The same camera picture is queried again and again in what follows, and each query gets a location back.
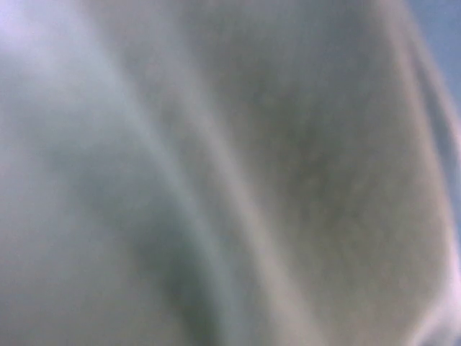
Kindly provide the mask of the light blue pillowcase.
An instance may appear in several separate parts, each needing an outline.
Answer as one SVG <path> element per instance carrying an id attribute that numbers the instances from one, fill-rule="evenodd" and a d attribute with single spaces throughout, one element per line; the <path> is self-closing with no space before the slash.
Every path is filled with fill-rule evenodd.
<path id="1" fill-rule="evenodd" d="M 1 3 L 1 343 L 271 345 L 133 2 Z"/>

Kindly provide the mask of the cream yellow-edged pillow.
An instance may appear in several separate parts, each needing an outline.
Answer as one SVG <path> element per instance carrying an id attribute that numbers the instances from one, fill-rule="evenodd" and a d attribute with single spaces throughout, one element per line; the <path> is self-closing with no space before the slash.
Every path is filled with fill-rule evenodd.
<path id="1" fill-rule="evenodd" d="M 134 1 L 271 345 L 456 345 L 457 123 L 404 1 Z"/>

